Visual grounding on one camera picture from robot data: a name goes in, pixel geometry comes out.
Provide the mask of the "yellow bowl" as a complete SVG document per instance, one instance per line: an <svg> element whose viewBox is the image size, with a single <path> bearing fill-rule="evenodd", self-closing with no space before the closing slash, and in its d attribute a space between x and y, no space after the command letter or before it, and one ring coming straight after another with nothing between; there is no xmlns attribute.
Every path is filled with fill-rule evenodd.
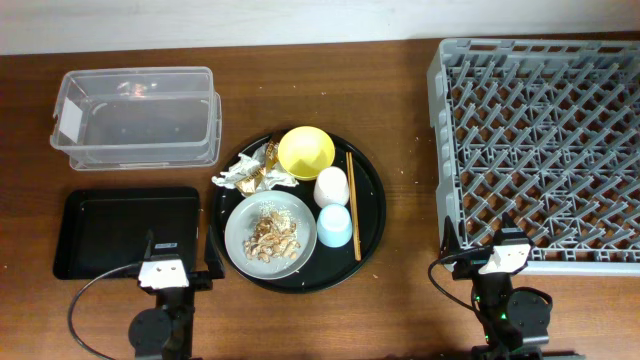
<svg viewBox="0 0 640 360"><path fill-rule="evenodd" d="M314 180L335 159L335 145L325 131L300 126L288 131L279 142L278 159L282 168L298 180Z"/></svg>

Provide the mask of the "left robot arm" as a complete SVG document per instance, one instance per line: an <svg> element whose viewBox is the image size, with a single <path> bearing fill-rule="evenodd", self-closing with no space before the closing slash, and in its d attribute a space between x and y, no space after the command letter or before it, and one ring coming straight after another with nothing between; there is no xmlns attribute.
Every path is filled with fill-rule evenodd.
<svg viewBox="0 0 640 360"><path fill-rule="evenodd" d="M205 270L189 271L175 243L158 243L147 233L148 245L138 273L138 286L156 298L155 306L131 321L128 339L136 359L193 358L195 294L210 291L225 277L224 265L211 238L204 250Z"/></svg>

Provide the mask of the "food scraps pile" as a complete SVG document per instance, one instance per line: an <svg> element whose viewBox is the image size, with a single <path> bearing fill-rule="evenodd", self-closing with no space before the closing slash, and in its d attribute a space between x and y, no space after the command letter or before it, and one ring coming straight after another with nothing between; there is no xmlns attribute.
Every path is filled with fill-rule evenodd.
<svg viewBox="0 0 640 360"><path fill-rule="evenodd" d="M243 242L248 260L270 263L273 259L295 260L301 244L297 237L297 220L284 207L263 202L250 237Z"/></svg>

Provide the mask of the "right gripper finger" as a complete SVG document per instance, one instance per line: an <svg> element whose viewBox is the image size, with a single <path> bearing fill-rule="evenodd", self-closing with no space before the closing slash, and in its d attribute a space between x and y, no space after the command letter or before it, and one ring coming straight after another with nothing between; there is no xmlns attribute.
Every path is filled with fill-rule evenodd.
<svg viewBox="0 0 640 360"><path fill-rule="evenodd" d="M503 212L501 214L501 229L519 230L519 226L514 222L513 218L507 212Z"/></svg>
<svg viewBox="0 0 640 360"><path fill-rule="evenodd" d="M439 259L458 255L461 252L457 228L449 216L445 217L444 230L440 245Z"/></svg>

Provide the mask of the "white napkin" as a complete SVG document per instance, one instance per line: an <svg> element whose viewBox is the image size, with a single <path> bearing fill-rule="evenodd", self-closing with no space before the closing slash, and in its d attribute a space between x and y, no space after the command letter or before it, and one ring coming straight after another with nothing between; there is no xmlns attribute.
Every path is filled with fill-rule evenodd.
<svg viewBox="0 0 640 360"><path fill-rule="evenodd" d="M251 156L239 154L240 160L222 171L219 176L213 176L211 182L218 187L234 189L235 184L259 170L265 165L267 144L262 144ZM298 180L287 173L277 162L265 175L257 187L257 192L273 190L276 186L296 187Z"/></svg>

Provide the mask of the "light blue cup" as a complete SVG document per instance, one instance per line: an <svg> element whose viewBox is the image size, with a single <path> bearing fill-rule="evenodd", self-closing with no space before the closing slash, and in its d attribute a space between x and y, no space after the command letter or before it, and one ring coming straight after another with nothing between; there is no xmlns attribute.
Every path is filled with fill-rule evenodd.
<svg viewBox="0 0 640 360"><path fill-rule="evenodd" d="M330 248L346 245L352 238L351 215L345 206L330 204L324 207L317 219L320 242Z"/></svg>

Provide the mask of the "grey plate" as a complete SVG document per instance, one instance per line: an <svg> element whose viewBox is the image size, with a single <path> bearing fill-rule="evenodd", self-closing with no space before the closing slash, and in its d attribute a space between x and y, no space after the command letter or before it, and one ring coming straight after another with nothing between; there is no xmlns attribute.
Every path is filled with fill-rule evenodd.
<svg viewBox="0 0 640 360"><path fill-rule="evenodd" d="M248 260L243 242L253 232L263 202L289 210L297 220L297 237L301 244L295 260L273 259L270 263ZM260 280L277 280L300 270L311 258L317 244L316 220L309 207L298 197L283 191L265 191L242 200L231 212L224 230L224 244L231 262L245 275Z"/></svg>

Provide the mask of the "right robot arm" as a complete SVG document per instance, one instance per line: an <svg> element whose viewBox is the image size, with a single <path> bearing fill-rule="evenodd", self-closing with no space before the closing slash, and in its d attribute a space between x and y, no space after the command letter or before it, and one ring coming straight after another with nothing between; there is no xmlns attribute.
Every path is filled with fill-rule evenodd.
<svg viewBox="0 0 640 360"><path fill-rule="evenodd" d="M549 343L552 297L530 287L515 288L512 278L527 267L533 241L506 213L490 244L462 249L458 230L445 218L440 257L432 265L452 267L452 278L472 282L470 302L449 299L474 313L486 344L471 350L473 359L541 359Z"/></svg>

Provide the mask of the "gold brown snack wrapper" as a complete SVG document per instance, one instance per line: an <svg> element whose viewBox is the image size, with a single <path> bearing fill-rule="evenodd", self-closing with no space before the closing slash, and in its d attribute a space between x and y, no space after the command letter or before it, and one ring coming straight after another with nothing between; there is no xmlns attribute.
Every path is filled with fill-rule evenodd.
<svg viewBox="0 0 640 360"><path fill-rule="evenodd" d="M265 176L277 162L278 141L271 139L265 148L265 165L253 171L250 175L235 183L235 187L245 197L255 194Z"/></svg>

